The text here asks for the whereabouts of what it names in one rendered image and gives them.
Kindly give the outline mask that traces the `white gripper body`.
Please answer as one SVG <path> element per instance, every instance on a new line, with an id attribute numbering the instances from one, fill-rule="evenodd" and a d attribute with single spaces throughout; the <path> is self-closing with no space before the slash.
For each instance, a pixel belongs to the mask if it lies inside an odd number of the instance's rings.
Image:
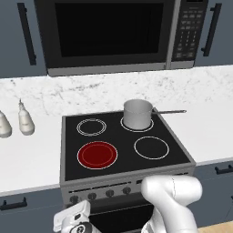
<path id="1" fill-rule="evenodd" d="M 90 203 L 83 200 L 70 208 L 66 208 L 54 215 L 54 232 L 69 233 L 79 222 L 88 222 Z"/>

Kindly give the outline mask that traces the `black and grey stove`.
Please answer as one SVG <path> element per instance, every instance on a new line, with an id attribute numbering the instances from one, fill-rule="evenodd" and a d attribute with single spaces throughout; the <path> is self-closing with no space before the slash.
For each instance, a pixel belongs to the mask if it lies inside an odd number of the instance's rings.
<path id="1" fill-rule="evenodd" d="M 140 193 L 144 177 L 191 176 L 195 165 L 160 116 L 153 115 L 144 130 L 125 127 L 121 111 L 62 118 L 60 187 L 68 208 L 72 196 L 89 201 L 91 215 L 148 205 Z M 124 187 L 131 188 L 129 195 Z"/>

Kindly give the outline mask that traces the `blue-grey drawer front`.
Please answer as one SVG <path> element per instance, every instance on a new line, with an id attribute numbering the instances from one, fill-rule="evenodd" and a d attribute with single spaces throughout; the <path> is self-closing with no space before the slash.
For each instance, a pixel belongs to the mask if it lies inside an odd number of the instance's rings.
<path id="1" fill-rule="evenodd" d="M 0 197 L 0 206 L 21 202 L 27 206 L 6 211 L 0 210 L 0 233 L 55 233 L 54 215 L 63 209 L 59 188 Z"/>
<path id="2" fill-rule="evenodd" d="M 188 207 L 199 228 L 233 220 L 233 173 L 217 175 L 215 170 L 228 165 L 233 167 L 233 161 L 195 168 L 194 176 L 200 181 L 203 194 Z"/>

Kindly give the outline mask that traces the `black oven door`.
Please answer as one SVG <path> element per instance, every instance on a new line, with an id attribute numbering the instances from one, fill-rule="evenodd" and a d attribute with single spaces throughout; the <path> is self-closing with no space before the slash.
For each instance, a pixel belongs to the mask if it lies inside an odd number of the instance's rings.
<path id="1" fill-rule="evenodd" d="M 150 220 L 151 204 L 93 214 L 90 222 L 101 233 L 136 233 Z"/>

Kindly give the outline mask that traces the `white bottle with spout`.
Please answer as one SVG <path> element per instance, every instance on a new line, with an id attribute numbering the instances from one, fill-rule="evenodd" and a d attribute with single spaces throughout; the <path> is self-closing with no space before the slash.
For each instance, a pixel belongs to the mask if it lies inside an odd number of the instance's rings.
<path id="1" fill-rule="evenodd" d="M 12 127 L 5 114 L 0 110 L 0 137 L 6 138 L 12 135 Z"/>
<path id="2" fill-rule="evenodd" d="M 25 105 L 22 101 L 19 101 L 19 129 L 25 136 L 30 136 L 35 132 L 35 124 L 30 116 L 29 112 L 25 109 Z"/>

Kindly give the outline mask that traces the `black and silver microwave oven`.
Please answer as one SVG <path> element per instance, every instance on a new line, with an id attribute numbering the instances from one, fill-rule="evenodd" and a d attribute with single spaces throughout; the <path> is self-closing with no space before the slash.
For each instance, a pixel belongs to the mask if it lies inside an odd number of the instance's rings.
<path id="1" fill-rule="evenodd" d="M 35 0 L 50 76 L 191 68 L 208 0 Z"/>

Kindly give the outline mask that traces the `blue-grey cupboard door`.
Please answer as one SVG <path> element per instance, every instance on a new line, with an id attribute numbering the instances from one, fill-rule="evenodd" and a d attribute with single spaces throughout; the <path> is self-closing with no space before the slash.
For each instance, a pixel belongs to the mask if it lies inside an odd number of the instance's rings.
<path id="1" fill-rule="evenodd" d="M 221 4 L 217 26 L 209 54 L 204 56 L 202 49 L 208 41 L 208 32 L 217 4 Z M 208 0 L 195 66 L 224 65 L 233 65 L 233 0 Z"/>
<path id="2" fill-rule="evenodd" d="M 35 66 L 29 64 L 18 3 L 24 3 L 27 9 L 27 20 L 36 55 Z M 46 63 L 34 0 L 0 0 L 0 78 L 45 75 Z"/>

